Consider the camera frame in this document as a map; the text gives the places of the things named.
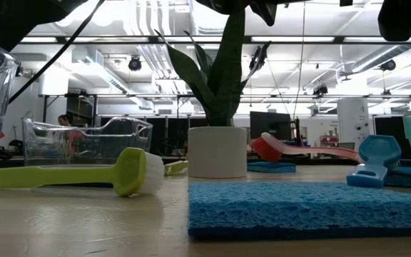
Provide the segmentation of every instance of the potted plant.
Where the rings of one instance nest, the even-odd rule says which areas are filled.
[[[256,56],[247,77],[242,78],[242,45],[245,33],[245,10],[231,14],[225,25],[215,61],[191,38],[196,62],[168,44],[169,57],[178,76],[183,79],[202,104],[209,126],[188,132],[188,172],[201,178],[236,178],[246,176],[247,132],[233,126],[233,116],[248,79],[264,64],[264,45]]]

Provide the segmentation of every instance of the wooden table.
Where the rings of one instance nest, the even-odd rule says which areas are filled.
[[[351,168],[299,166],[294,174],[248,173],[247,180],[344,181]],[[133,198],[108,188],[0,190],[0,256],[411,257],[411,238],[192,241],[187,188],[181,175],[167,178],[157,196]]]

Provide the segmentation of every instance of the ceiling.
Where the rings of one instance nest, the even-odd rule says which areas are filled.
[[[96,0],[89,0],[88,6],[80,7],[72,15],[60,23],[37,26],[31,33],[25,46],[14,49],[14,53],[39,53],[53,56],[59,46],[54,44],[39,44],[40,36],[70,36],[77,29],[87,13],[93,8]],[[246,10],[245,35],[247,36],[380,36],[377,16],[382,0],[354,0],[351,7],[339,7],[339,0],[313,0],[305,3],[290,4],[287,8],[278,7],[275,25],[266,26],[263,20],[250,9]],[[171,32],[176,36],[184,36],[183,31],[194,34],[220,34],[223,30],[226,16],[217,14],[194,1],[189,0],[107,0],[96,13],[90,24],[83,30],[81,36],[133,36],[155,35],[154,29],[165,35]],[[353,64],[359,64],[364,58],[377,58],[381,53],[397,47],[387,44],[368,44],[369,38],[362,44],[305,44],[302,38],[295,39],[292,44],[273,44],[268,49],[268,60],[264,67],[254,76],[244,89],[244,94],[282,94],[285,99],[252,97],[243,99],[243,103],[256,103],[254,106],[266,108],[273,103],[272,108],[280,111],[288,110],[294,103],[290,95],[311,94],[313,88],[321,84],[328,87],[329,94],[374,94],[380,95],[383,89],[391,89],[393,95],[411,94],[411,48],[394,55],[396,63],[394,71],[383,73],[378,65],[359,74],[345,77],[337,76],[338,71],[350,71]],[[95,61],[96,51],[103,57],[103,65],[109,72],[130,89],[134,94],[186,94],[190,91],[182,81],[176,78],[165,55],[165,47],[149,44],[100,44],[100,39],[87,44],[73,45],[71,63],[62,63],[71,75],[70,87],[81,87],[89,93],[118,94],[119,90],[109,87],[108,82],[93,70],[87,70],[83,63],[78,62],[84,56]],[[203,45],[213,56],[217,45]],[[248,73],[250,58],[257,44],[246,44],[243,47],[243,73]],[[194,58],[190,44],[177,44],[176,48]],[[130,71],[128,62],[132,56],[141,56],[142,69]],[[23,65],[30,69],[39,69],[45,61],[25,61]],[[398,107],[409,103],[411,99],[396,99],[385,104],[386,107]],[[324,108],[333,108],[336,99],[301,99],[306,102],[303,107],[313,104]],[[382,99],[372,100],[370,106],[382,103]],[[248,112],[250,104],[242,104],[242,112]]]

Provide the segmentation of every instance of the white ceiling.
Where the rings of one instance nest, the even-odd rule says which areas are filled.
[[[161,28],[162,11],[161,1],[152,1],[158,3],[158,26]],[[183,36],[184,30],[192,31],[195,26],[213,28],[215,30],[223,29],[225,16],[221,16],[209,9],[196,6],[194,12],[190,13],[188,7],[189,0],[169,1],[169,27],[174,35]],[[137,0],[138,12],[136,21],[140,24],[140,3]],[[245,23],[245,35],[250,36],[301,36],[303,31],[308,36],[380,36],[378,30],[377,16],[380,11],[382,0],[354,0],[351,7],[340,8],[339,0],[313,0],[305,2],[305,23],[304,21],[304,3],[290,4],[288,8],[278,7],[278,13],[275,25],[266,26],[263,20],[255,15],[250,9],[247,9]],[[147,1],[147,19],[146,24],[151,35],[154,35],[151,26],[151,1]],[[130,11],[124,0],[106,1],[101,10],[93,18],[92,22],[84,29],[81,36],[126,36],[130,35],[124,29],[123,24],[129,22]],[[111,19],[108,26],[96,25],[96,20]],[[68,36],[71,35],[81,23],[81,20],[72,21],[69,26],[59,26],[58,24],[46,24],[36,27],[30,36]],[[352,64],[366,57],[382,47],[383,45],[304,45],[301,44],[274,44],[268,49],[268,60],[260,70],[258,77],[250,80],[244,94],[276,94],[277,87],[284,94],[296,94],[298,87],[302,88],[309,83],[330,71],[329,74],[335,74],[336,69],[341,69],[342,63]],[[134,91],[140,91],[145,94],[154,93],[152,80],[157,79],[158,75],[154,73],[148,64],[143,61],[140,71],[129,71],[127,65],[131,56],[141,55],[136,45],[130,44],[94,44],[87,46],[76,46],[76,49],[86,48],[88,53],[99,50],[105,57],[105,66],[112,70],[118,79],[127,83],[129,88]],[[193,56],[193,50],[187,49],[185,45],[177,45],[177,49]],[[243,73],[248,72],[248,62],[255,51],[256,45],[248,44],[243,47]],[[52,46],[38,46],[33,51],[42,52],[47,56],[52,56],[55,51]],[[411,80],[411,51],[408,51],[394,58],[397,68],[394,71],[387,71],[385,79],[382,77],[380,70],[369,70],[362,74],[351,76],[352,81],[355,77],[357,80],[364,79],[367,81],[369,94],[380,94],[383,87],[401,84]],[[80,70],[77,65],[71,65],[69,68],[72,73],[78,74],[79,81],[71,80],[70,86],[86,87],[90,92],[99,91],[108,87],[108,84],[102,79],[95,79],[93,74]],[[336,76],[324,76],[328,80],[323,81],[330,89],[335,92],[337,84]],[[307,87],[307,92],[311,94],[311,87]],[[411,85],[393,94],[411,94]]]

